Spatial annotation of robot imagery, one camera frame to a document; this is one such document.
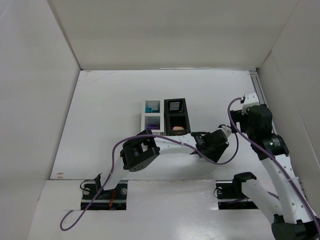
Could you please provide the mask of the purple lego brick upside-down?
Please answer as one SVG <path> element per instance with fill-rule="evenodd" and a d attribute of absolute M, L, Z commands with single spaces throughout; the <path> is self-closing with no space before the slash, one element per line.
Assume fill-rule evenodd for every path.
<path fill-rule="evenodd" d="M 148 123 L 145 127 L 148 130 L 160 130 L 161 127 L 159 124 Z"/>

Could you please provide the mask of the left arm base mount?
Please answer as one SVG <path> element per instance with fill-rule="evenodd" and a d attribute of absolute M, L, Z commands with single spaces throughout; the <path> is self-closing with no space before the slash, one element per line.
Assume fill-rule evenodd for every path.
<path fill-rule="evenodd" d="M 85 179 L 79 186 L 82 191 L 80 209 L 84 210 L 96 195 L 100 188 L 96 186 L 93 179 Z M 102 190 L 99 196 L 89 206 L 88 210 L 93 211 L 125 211 L 127 209 L 128 181 L 121 180 L 116 188 L 111 190 Z"/>

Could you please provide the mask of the cyan long lego brick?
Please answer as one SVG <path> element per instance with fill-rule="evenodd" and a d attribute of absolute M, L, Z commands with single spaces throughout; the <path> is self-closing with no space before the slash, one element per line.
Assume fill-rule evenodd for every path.
<path fill-rule="evenodd" d="M 155 110 L 154 110 L 152 107 L 146 107 L 146 108 L 145 108 L 145 112 L 146 112 L 146 113 L 154 113 Z"/>

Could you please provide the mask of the red flower lego piece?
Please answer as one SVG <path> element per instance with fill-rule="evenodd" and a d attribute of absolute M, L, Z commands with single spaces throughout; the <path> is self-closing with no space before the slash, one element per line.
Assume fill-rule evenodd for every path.
<path fill-rule="evenodd" d="M 172 131 L 183 131 L 185 128 L 183 126 L 173 126 Z"/>

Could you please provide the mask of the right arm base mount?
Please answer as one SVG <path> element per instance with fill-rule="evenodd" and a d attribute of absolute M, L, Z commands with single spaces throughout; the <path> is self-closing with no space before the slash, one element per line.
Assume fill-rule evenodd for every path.
<path fill-rule="evenodd" d="M 213 191 L 219 210 L 257 210 L 254 202 L 236 190 L 232 180 L 217 180 Z"/>

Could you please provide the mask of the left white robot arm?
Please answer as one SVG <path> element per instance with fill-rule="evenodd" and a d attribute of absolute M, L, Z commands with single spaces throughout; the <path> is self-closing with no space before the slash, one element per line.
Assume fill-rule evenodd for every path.
<path fill-rule="evenodd" d="M 117 142 L 111 151 L 111 168 L 94 179 L 98 193 L 116 188 L 129 172 L 139 172 L 160 155 L 198 155 L 214 165 L 229 146 L 232 131 L 220 125 L 213 132 L 191 132 L 185 135 L 163 136 L 144 130 Z"/>

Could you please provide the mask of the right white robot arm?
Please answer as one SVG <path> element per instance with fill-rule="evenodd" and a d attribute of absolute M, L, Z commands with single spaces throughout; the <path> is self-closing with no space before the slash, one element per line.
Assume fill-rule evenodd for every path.
<path fill-rule="evenodd" d="M 233 133 L 239 133 L 266 169 L 277 197 L 266 191 L 251 172 L 234 176 L 236 189 L 249 197 L 268 219 L 276 240 L 318 240 L 320 219 L 310 207 L 292 169 L 284 139 L 274 133 L 273 115 L 265 104 L 228 110 Z"/>

